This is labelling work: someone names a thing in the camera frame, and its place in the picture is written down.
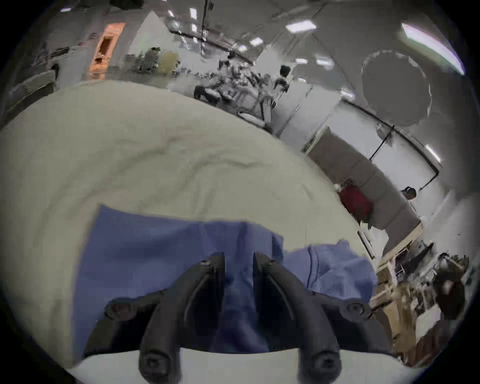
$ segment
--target ceiling light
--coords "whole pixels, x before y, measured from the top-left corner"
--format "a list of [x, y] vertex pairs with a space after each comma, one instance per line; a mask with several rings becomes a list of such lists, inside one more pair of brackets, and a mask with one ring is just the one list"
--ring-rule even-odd
[[333, 68], [333, 66], [334, 66], [333, 60], [329, 59], [329, 58], [317, 57], [316, 63], [317, 63], [317, 65], [321, 65], [322, 67], [325, 67], [325, 68]]
[[300, 33], [316, 29], [316, 25], [311, 20], [303, 20], [298, 23], [288, 24], [285, 26], [291, 33]]
[[426, 46], [432, 51], [438, 53], [445, 60], [447, 60], [461, 75], [465, 74], [463, 65], [456, 56], [456, 54], [449, 50], [440, 41], [408, 24], [402, 23], [402, 29], [405, 32], [405, 35], [407, 35], [407, 38], [419, 44], [422, 44], [423, 46]]
[[438, 156], [438, 155], [435, 153], [435, 151], [434, 151], [428, 144], [425, 146], [425, 149], [426, 149], [427, 151], [429, 151], [429, 152], [432, 154], [432, 156], [433, 156], [439, 163], [442, 161], [442, 160], [440, 159], [440, 156]]
[[256, 37], [255, 39], [250, 40], [250, 44], [252, 45], [252, 47], [256, 47], [257, 45], [260, 45], [263, 42], [264, 41], [262, 39], [260, 39], [259, 37]]
[[346, 89], [346, 88], [342, 88], [340, 89], [340, 94], [342, 95], [342, 97], [350, 100], [350, 101], [353, 101], [355, 100], [355, 94], [350, 91], [349, 89]]

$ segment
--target gray sofa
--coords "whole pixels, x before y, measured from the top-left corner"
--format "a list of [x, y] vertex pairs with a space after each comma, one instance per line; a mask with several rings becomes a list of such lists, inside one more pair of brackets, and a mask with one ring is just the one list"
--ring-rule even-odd
[[369, 224], [385, 229], [388, 243], [382, 264], [395, 257], [423, 231], [421, 220], [391, 181], [371, 161], [351, 145], [335, 136], [327, 127], [307, 149], [308, 157], [334, 184], [347, 179], [373, 203]]

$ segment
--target blue towel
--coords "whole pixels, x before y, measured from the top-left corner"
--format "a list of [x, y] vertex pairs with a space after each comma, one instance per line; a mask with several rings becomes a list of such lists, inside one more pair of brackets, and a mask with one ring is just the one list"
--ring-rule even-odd
[[225, 295], [212, 352], [267, 352], [256, 329], [252, 262], [263, 252], [283, 263], [310, 290], [369, 300], [377, 284], [370, 262], [346, 241], [285, 252], [281, 236], [246, 222], [184, 221], [100, 208], [79, 266], [73, 298], [73, 348], [80, 358], [103, 308], [116, 297], [168, 288], [193, 264], [225, 255]]

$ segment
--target red bag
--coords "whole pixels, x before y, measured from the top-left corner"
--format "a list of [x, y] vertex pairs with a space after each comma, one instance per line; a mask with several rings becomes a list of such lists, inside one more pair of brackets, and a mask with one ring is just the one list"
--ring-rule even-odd
[[340, 201], [357, 222], [368, 223], [372, 216], [373, 204], [367, 200], [355, 185], [349, 185], [340, 192]]

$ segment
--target doorway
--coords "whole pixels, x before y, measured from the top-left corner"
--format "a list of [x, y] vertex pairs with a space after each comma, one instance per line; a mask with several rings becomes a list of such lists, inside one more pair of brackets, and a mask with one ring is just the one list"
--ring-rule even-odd
[[124, 27], [125, 23], [114, 23], [105, 27], [90, 64], [89, 72], [92, 79], [105, 79], [105, 71]]

